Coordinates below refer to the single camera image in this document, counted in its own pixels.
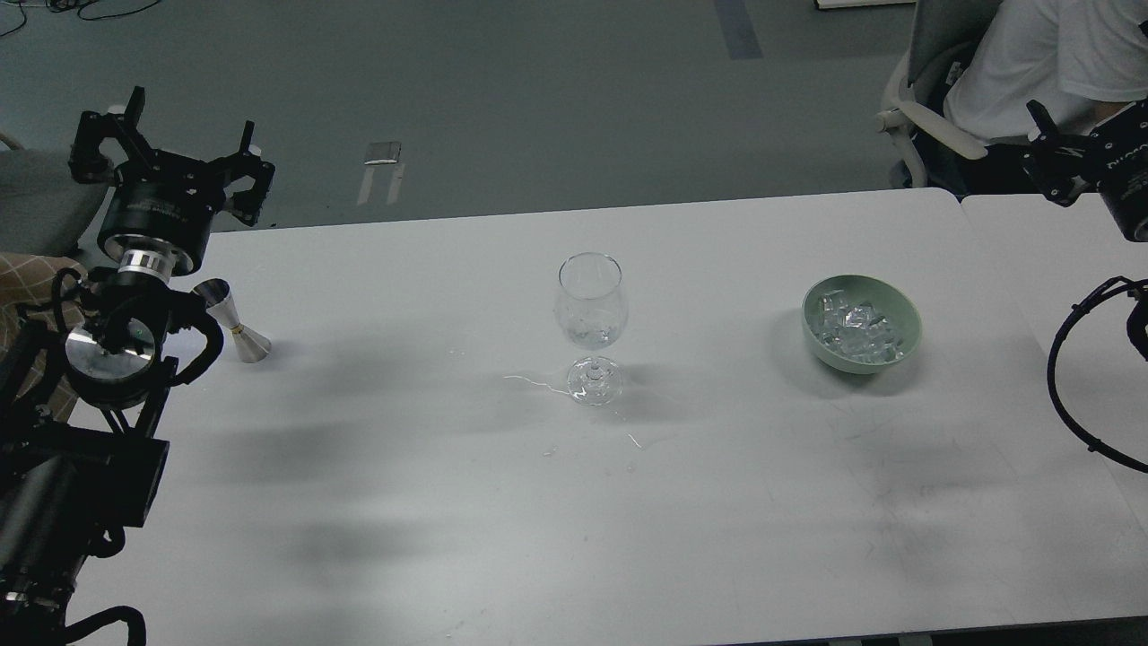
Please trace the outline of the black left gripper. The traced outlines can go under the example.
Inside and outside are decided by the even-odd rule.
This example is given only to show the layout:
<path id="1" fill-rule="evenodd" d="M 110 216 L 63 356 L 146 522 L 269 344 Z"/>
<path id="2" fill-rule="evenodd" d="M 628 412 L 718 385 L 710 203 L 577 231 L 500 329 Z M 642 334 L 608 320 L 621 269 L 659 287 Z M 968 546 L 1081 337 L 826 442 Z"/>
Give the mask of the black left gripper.
<path id="1" fill-rule="evenodd" d="M 253 151 L 256 124 L 246 120 L 236 151 L 205 162 L 196 179 L 185 173 L 162 179 L 160 151 L 138 129 L 144 106 L 146 89 L 135 86 L 119 112 L 82 112 L 68 169 L 73 181 L 114 187 L 96 236 L 110 260 L 122 260 L 130 249 L 161 250 L 174 257 L 174 275 L 191 275 L 204 264 L 216 215 L 258 224 L 276 165 Z M 118 143 L 126 159 L 113 164 L 106 142 Z"/>

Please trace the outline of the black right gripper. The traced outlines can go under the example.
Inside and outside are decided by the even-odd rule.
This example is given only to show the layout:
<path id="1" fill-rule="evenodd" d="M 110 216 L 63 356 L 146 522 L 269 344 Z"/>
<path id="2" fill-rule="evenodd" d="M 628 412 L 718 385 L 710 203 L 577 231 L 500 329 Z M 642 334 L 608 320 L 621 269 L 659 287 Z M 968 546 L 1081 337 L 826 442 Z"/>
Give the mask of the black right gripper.
<path id="1" fill-rule="evenodd" d="M 1038 100 L 1025 107 L 1035 123 L 1022 168 L 1054 204 L 1070 207 L 1099 193 L 1130 241 L 1147 241 L 1147 118 L 1116 115 L 1087 134 L 1066 134 Z"/>

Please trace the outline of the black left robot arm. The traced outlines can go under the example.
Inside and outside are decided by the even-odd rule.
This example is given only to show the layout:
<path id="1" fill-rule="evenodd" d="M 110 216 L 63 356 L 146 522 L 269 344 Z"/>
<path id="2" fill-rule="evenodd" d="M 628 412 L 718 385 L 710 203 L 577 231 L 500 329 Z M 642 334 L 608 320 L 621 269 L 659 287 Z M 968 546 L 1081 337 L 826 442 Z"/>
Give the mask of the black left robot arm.
<path id="1" fill-rule="evenodd" d="M 69 623 L 87 559 L 126 547 L 146 522 L 166 465 L 155 436 L 174 386 L 212 368 L 225 343 L 217 305 L 178 291 L 204 264 L 214 217 L 254 226 L 274 164 L 246 122 L 238 150 L 202 161 L 140 134 L 146 92 L 118 111 L 82 114 L 75 181 L 110 179 L 96 242 L 108 268 L 60 268 L 46 301 L 16 308 L 3 357 L 3 645 L 73 645 L 114 623 L 147 643 L 144 614 L 115 606 Z"/>

